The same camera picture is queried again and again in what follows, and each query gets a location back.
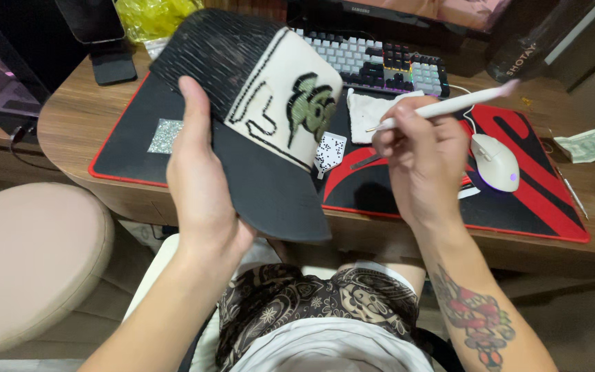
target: white keycap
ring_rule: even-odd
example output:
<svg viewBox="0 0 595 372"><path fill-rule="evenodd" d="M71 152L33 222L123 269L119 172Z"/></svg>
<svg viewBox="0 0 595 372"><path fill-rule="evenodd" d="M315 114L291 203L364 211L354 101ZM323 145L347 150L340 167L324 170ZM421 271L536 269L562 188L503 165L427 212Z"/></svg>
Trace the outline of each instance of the white keycap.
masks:
<svg viewBox="0 0 595 372"><path fill-rule="evenodd" d="M424 91L424 94L433 94L433 85L424 84L424 83L416 83L415 90L416 91Z"/></svg>

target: forearm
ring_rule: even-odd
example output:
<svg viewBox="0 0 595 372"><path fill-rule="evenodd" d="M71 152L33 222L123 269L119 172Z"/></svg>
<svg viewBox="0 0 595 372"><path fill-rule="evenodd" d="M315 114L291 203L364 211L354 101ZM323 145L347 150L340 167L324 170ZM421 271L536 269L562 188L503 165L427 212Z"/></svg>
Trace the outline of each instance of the forearm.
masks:
<svg viewBox="0 0 595 372"><path fill-rule="evenodd" d="M495 282L462 221L414 230L467 372L557 371L533 329Z"/></svg>
<svg viewBox="0 0 595 372"><path fill-rule="evenodd" d="M240 262L186 248L178 247L137 309L79 372L176 371Z"/></svg>

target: paisley shorts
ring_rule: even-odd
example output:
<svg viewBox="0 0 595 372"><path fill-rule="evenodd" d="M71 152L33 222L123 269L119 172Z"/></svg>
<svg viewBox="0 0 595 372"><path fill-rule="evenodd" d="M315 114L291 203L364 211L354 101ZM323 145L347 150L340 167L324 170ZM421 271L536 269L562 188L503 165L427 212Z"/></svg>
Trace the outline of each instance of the paisley shorts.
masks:
<svg viewBox="0 0 595 372"><path fill-rule="evenodd" d="M330 279L302 275L283 263L248 270L229 283L218 303L217 365L226 372L257 338L294 320L339 317L383 327L413 342L417 295L376 270L354 267Z"/></svg>

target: black mesh back panel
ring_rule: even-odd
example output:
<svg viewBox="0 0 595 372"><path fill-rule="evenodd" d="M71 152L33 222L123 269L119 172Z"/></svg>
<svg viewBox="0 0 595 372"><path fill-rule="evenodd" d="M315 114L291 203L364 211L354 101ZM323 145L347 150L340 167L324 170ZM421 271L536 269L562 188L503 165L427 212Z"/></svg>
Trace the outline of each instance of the black mesh back panel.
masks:
<svg viewBox="0 0 595 372"><path fill-rule="evenodd" d="M150 70L178 91L178 78L191 76L223 121L270 41L285 25L219 9L204 9L183 21Z"/></svg>

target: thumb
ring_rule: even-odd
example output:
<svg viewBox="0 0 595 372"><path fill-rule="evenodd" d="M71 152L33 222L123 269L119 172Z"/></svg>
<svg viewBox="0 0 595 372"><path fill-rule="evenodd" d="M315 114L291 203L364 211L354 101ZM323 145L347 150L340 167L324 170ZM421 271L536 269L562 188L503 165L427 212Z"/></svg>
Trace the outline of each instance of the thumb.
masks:
<svg viewBox="0 0 595 372"><path fill-rule="evenodd" d="M394 113L396 127L411 142L416 165L437 165L433 124L408 105L399 105Z"/></svg>
<svg viewBox="0 0 595 372"><path fill-rule="evenodd" d="M201 85L191 77L181 76L178 87L185 98L183 141L210 146L210 100Z"/></svg>

